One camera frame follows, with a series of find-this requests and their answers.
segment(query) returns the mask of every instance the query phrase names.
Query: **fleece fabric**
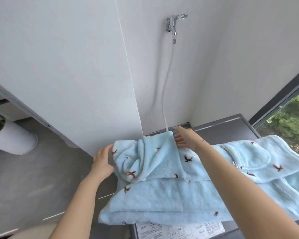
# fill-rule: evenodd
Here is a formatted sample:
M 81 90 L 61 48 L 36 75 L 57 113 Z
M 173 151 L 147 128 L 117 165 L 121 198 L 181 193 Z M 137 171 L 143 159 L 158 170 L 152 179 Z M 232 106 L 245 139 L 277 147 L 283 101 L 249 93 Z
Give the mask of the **fleece fabric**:
M 213 147 L 299 220 L 299 155 L 280 137 Z M 178 149 L 172 132 L 116 141 L 112 150 L 116 193 L 99 215 L 109 225 L 231 221 L 198 155 Z

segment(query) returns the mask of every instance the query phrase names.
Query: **window frame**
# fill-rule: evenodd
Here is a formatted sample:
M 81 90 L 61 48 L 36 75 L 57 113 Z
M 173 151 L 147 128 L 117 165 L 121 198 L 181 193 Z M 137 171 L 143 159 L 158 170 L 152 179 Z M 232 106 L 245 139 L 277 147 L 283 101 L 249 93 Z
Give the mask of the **window frame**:
M 258 128 L 277 111 L 299 95 L 299 73 L 285 85 L 267 104 L 265 104 L 250 120 L 254 129 Z

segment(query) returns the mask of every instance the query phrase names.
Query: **gray floor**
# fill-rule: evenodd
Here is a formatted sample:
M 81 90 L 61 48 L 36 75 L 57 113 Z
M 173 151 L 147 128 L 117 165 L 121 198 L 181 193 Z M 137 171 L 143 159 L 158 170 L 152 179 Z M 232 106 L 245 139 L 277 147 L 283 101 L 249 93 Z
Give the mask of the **gray floor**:
M 36 120 L 19 125 L 39 136 L 37 146 L 21 156 L 0 151 L 0 234 L 41 223 L 57 222 L 80 181 L 88 174 L 92 157 L 80 148 L 70 148 L 55 133 Z M 115 175 L 107 178 L 96 194 L 91 238 L 124 238 L 126 226 L 97 223 L 100 210 L 116 190 Z

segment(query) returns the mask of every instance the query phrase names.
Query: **green foliage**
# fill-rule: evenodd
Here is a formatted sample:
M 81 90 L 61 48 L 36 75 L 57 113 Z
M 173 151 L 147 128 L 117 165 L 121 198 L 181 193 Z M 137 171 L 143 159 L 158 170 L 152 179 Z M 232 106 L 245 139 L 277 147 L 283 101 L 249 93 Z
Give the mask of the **green foliage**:
M 289 145 L 299 146 L 299 95 L 266 122 L 277 135 L 286 138 Z

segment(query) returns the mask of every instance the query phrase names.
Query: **wall faucet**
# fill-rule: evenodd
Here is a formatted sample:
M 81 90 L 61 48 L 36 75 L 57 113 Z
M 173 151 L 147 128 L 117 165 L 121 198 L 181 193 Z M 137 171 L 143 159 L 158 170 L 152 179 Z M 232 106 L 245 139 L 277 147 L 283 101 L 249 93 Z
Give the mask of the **wall faucet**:
M 184 14 L 180 14 L 180 15 L 172 15 L 170 17 L 168 17 L 166 19 L 166 26 L 165 29 L 168 32 L 173 32 L 173 44 L 176 43 L 176 36 L 177 36 L 177 32 L 176 32 L 176 21 L 180 20 L 180 19 L 184 19 L 187 18 L 187 13 Z

